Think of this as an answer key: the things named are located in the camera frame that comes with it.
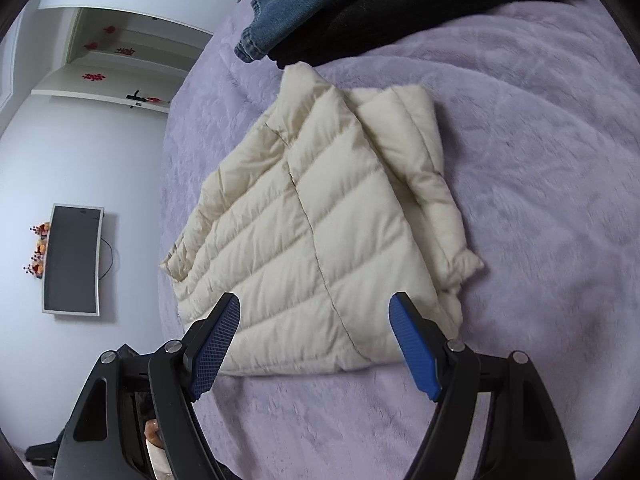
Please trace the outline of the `person's left hand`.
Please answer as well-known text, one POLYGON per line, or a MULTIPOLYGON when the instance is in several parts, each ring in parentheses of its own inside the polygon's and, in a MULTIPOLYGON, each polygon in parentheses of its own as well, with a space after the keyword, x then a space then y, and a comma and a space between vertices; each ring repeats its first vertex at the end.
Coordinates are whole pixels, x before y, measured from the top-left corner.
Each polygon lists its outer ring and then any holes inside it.
POLYGON ((160 438, 160 426, 156 419, 150 419, 145 423, 144 435, 155 478, 172 479, 164 444, 160 438))

